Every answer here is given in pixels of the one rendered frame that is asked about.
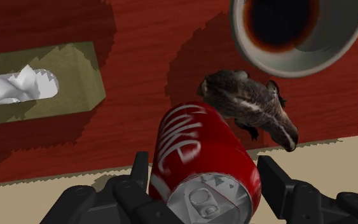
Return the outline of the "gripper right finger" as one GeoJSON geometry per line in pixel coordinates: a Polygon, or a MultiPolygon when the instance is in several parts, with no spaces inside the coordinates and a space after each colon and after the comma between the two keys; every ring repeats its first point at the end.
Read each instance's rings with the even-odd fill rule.
{"type": "Polygon", "coordinates": [[[263,197],[286,224],[358,224],[358,193],[327,197],[312,184],[290,178],[266,155],[258,157],[257,168],[263,197]]]}

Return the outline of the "olive tissue box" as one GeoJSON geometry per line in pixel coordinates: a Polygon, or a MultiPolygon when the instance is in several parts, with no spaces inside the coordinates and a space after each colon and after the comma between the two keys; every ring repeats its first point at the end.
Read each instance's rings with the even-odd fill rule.
{"type": "Polygon", "coordinates": [[[0,123],[86,112],[106,97],[91,41],[0,53],[0,74],[26,65],[51,71],[59,91],[49,99],[0,105],[0,123]]]}

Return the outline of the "white cup with dark drink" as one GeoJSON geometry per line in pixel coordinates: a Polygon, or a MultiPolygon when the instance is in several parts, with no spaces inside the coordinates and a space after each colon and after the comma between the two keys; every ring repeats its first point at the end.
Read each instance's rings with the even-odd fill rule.
{"type": "Polygon", "coordinates": [[[358,0],[230,0],[230,27],[246,62],[276,77],[305,77],[355,43],[358,0]]]}

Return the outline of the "red soda can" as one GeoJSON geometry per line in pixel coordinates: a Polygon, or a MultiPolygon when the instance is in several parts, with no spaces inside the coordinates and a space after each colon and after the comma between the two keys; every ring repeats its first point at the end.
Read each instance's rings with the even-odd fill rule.
{"type": "Polygon", "coordinates": [[[250,224],[261,180],[221,115],[205,103],[184,102],[160,122],[149,195],[184,224],[250,224]]]}

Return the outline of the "brown badger figure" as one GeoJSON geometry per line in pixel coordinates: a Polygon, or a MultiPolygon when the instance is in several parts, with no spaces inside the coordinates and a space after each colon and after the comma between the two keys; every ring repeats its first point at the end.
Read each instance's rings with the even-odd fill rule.
{"type": "Polygon", "coordinates": [[[220,70],[205,75],[197,94],[235,125],[248,131],[251,139],[259,137],[258,129],[288,152],[298,145],[298,128],[285,112],[286,100],[273,80],[265,84],[253,80],[243,70],[220,70]]]}

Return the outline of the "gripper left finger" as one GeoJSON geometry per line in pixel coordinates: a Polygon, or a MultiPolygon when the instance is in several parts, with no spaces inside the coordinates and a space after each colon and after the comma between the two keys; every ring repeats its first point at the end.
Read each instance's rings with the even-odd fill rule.
{"type": "Polygon", "coordinates": [[[139,151],[129,175],[113,176],[101,191],[88,185],[64,190],[40,224],[184,224],[147,193],[148,152],[139,151]]]}

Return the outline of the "red wooden table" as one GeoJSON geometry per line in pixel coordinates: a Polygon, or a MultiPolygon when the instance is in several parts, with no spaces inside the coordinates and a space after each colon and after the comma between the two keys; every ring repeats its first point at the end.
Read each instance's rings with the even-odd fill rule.
{"type": "Polygon", "coordinates": [[[92,41],[106,98],[92,111],[24,120],[4,108],[0,183],[132,163],[172,106],[219,69],[267,74],[235,49],[229,0],[0,0],[0,52],[92,41]]]}

